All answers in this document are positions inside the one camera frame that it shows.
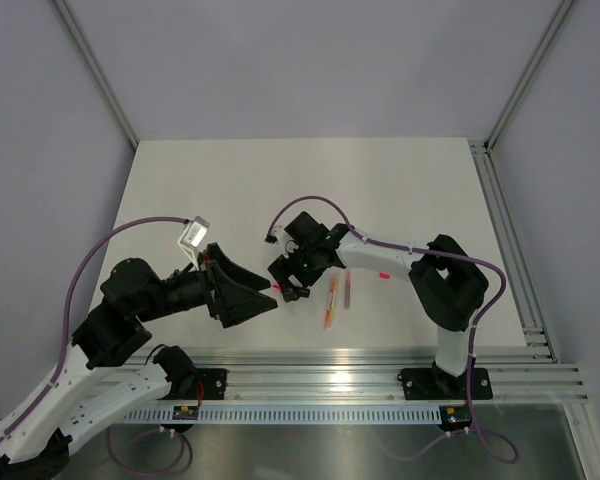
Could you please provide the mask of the yellow highlighter pen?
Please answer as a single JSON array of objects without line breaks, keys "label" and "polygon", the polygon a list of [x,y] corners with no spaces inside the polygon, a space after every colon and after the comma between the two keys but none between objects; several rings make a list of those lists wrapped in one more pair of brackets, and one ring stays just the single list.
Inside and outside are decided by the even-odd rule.
[{"label": "yellow highlighter pen", "polygon": [[330,328],[333,323],[333,318],[335,314],[335,308],[337,306],[337,294],[339,290],[340,276],[334,275],[330,281],[329,287],[329,302],[327,306],[327,312],[325,317],[325,327]]}]

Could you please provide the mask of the thin red pen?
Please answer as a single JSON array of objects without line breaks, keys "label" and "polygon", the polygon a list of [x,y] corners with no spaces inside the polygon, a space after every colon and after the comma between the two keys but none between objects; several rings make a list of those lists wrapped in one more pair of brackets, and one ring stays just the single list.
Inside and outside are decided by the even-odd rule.
[{"label": "thin red pen", "polygon": [[324,315],[324,319],[323,319],[323,328],[325,330],[329,329],[333,322],[335,306],[336,306],[336,302],[337,302],[336,296],[337,296],[337,291],[338,291],[338,283],[339,283],[339,280],[338,280],[337,276],[333,276],[330,279],[329,289],[328,289],[328,294],[327,294],[326,310],[325,310],[325,315]]}]

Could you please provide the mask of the grey purple marker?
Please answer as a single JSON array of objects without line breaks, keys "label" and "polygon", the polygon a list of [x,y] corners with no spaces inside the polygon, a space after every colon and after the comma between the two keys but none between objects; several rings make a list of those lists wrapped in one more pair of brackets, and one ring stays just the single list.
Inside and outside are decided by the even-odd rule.
[{"label": "grey purple marker", "polygon": [[345,273],[345,285],[344,285],[344,309],[349,310],[351,308],[351,288],[352,288],[352,272],[347,270]]}]

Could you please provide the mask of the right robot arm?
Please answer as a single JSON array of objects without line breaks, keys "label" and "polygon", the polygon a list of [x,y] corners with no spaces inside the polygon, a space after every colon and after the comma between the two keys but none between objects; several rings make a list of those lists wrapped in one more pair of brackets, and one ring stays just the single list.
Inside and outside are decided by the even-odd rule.
[{"label": "right robot arm", "polygon": [[282,249],[268,272],[287,303],[307,298],[330,268],[387,273],[409,282],[437,327],[433,387],[456,396],[468,386],[469,323],[483,305],[489,282],[478,267],[462,259],[465,252],[453,238],[440,234],[419,252],[345,223],[329,229],[303,211],[287,226],[271,227],[265,241]]}]

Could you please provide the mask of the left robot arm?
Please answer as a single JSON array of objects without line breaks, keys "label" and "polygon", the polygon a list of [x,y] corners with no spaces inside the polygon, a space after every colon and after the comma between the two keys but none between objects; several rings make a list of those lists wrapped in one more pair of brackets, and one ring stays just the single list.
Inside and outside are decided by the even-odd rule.
[{"label": "left robot arm", "polygon": [[86,443],[136,408],[183,399],[198,369],[178,346],[161,348],[141,370],[110,390],[88,391],[123,366],[152,337],[146,323],[198,307],[225,328],[277,308],[270,282],[229,260],[216,243],[201,265],[160,278],[140,258],[119,262],[102,283],[103,299],[76,328],[64,361],[0,420],[0,479],[52,479]]}]

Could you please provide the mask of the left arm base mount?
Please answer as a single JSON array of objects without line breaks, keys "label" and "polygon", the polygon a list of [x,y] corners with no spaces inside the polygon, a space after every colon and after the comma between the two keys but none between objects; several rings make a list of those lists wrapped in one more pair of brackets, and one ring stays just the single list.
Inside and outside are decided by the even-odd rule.
[{"label": "left arm base mount", "polygon": [[222,368],[201,368],[192,386],[182,398],[175,400],[168,416],[166,428],[178,433],[188,431],[203,417],[203,408],[212,401],[225,398],[228,371]]}]

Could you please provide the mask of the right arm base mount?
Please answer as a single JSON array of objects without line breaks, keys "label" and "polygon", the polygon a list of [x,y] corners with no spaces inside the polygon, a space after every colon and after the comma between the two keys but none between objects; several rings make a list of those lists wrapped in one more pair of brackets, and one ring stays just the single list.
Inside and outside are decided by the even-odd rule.
[{"label": "right arm base mount", "polygon": [[437,366],[404,368],[397,374],[407,401],[440,401],[439,428],[445,433],[470,428],[473,415],[469,404],[494,398],[489,373],[484,368],[467,369],[460,376],[450,375]]}]

